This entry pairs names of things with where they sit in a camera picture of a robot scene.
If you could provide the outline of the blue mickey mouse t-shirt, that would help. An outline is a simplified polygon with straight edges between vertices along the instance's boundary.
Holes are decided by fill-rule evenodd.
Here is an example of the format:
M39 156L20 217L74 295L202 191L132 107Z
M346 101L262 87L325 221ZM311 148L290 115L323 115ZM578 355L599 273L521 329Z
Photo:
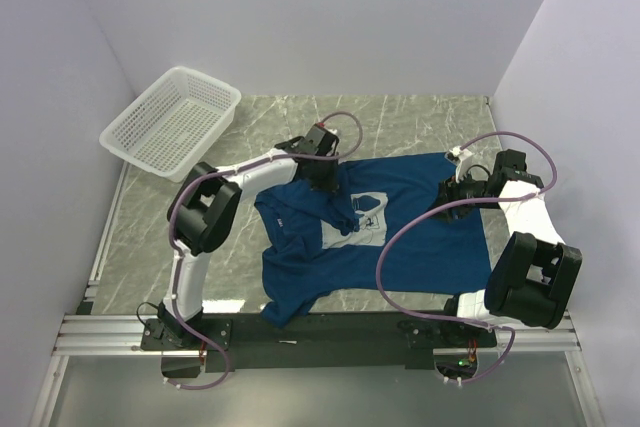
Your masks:
M335 193L304 181L257 195L271 243L262 254L263 317L277 327L342 289L458 294L485 287L490 259L479 212L447 223L429 218L384 245L428 211L454 166L441 153L339 165Z

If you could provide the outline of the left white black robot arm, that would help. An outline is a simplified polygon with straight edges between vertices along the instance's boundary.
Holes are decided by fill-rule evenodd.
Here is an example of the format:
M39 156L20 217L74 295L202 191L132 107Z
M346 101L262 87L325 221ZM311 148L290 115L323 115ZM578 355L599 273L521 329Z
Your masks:
M338 145L336 133L316 123L306 135L248 161L218 168L200 162L191 170L167 213L174 260L167 293L157 307L173 346L186 349L199 339L211 254L228 238L239 204L299 179L336 191Z

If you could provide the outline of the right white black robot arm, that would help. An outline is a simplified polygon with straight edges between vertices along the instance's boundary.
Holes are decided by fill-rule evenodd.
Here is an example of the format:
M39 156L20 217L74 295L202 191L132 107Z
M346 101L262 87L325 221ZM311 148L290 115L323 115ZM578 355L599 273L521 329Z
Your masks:
M460 346L474 333L473 320L503 323L507 318L527 327L555 328L566 306L582 264L582 253L569 246L551 222L541 178L527 172L526 154L500 151L485 180L471 174L473 153L455 147L445 154L456 166L452 177L441 181L433 205L462 199L491 198L448 208L435 217L461 220L478 210L499 209L510 238L482 290L457 294L445 304L439 321L444 342Z

